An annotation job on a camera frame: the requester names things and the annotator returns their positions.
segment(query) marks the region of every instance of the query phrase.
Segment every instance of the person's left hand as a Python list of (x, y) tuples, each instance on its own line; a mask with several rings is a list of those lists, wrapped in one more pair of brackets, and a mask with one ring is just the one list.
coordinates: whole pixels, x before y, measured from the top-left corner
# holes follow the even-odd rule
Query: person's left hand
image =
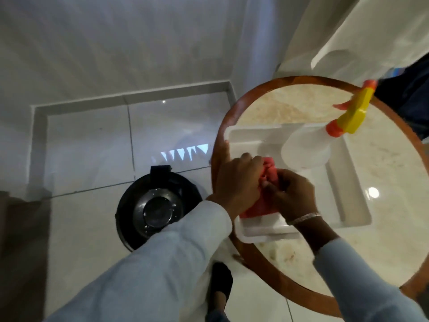
[(229, 143), (224, 144), (224, 160), (219, 168), (215, 192), (207, 200), (218, 203), (228, 212), (232, 221), (249, 209), (260, 197), (259, 176), (264, 160), (261, 156), (244, 153), (233, 160), (229, 157)]

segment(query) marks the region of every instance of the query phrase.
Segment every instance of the pant leg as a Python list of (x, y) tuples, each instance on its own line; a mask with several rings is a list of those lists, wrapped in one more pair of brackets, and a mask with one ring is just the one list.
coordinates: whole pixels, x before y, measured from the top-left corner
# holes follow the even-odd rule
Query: pant leg
[(214, 309), (206, 315), (206, 322), (229, 322), (229, 320), (225, 313)]

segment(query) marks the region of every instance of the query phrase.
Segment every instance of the light blue sleeve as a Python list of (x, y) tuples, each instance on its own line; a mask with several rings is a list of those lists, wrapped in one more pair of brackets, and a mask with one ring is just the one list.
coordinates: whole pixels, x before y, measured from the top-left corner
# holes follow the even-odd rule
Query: light blue sleeve
[(417, 303), (380, 278), (341, 238), (319, 250), (314, 267), (346, 322), (427, 322)]
[(231, 231), (225, 209), (203, 201), (83, 288), (46, 321), (177, 321), (183, 303)]

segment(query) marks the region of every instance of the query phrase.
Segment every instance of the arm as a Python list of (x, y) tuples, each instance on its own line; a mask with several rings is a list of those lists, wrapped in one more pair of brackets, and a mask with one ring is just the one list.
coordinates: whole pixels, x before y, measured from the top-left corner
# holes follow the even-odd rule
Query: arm
[[(286, 221), (318, 212), (314, 186), (306, 178), (284, 169), (279, 169), (278, 174), (285, 191), (269, 183), (264, 187), (272, 193), (273, 204)], [(321, 217), (295, 227), (312, 249), (314, 266), (346, 322), (427, 321), (417, 303), (380, 278)]]
[(232, 220), (259, 198), (260, 156), (226, 154), (216, 192), (83, 288), (49, 322), (177, 321)]

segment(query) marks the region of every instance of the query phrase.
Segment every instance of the brown wooden furniture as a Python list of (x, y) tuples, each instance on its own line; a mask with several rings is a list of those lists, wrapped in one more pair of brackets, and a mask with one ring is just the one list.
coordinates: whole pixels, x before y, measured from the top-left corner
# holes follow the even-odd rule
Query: brown wooden furniture
[[(354, 85), (335, 79), (313, 76), (297, 76), (271, 80), (247, 92), (228, 111), (218, 130), (212, 156), (212, 186), (214, 191), (214, 181), (216, 181), (217, 172), (221, 163), (220, 147), (223, 142), (223, 133), (225, 129), (230, 125), (235, 125), (240, 116), (250, 106), (250, 104), (252, 104), (262, 95), (277, 88), (299, 84), (330, 86), (351, 93), (356, 93), (359, 90), (359, 88)], [(426, 167), (426, 171), (429, 174), (429, 158), (425, 154), (421, 141), (412, 131), (412, 129), (391, 108), (389, 108), (386, 104), (377, 98), (373, 97), (371, 103), (372, 105), (379, 108), (385, 115), (387, 115), (387, 117), (389, 117), (407, 136), (409, 141), (421, 156), (421, 159)], [(235, 237), (234, 232), (230, 235), (230, 239), (249, 268), (282, 296), (315, 312), (338, 317), (341, 316), (337, 302), (333, 297), (319, 294), (304, 288), (292, 279), (288, 278), (274, 265), (272, 265), (254, 244), (244, 244), (240, 242)], [(425, 261), (421, 265), (420, 270), (417, 271), (417, 273), (415, 273), (415, 275), (412, 276), (409, 281), (401, 286), (400, 289), (408, 297), (416, 299), (417, 295), (423, 291), (428, 282), (429, 256), (426, 257)]]

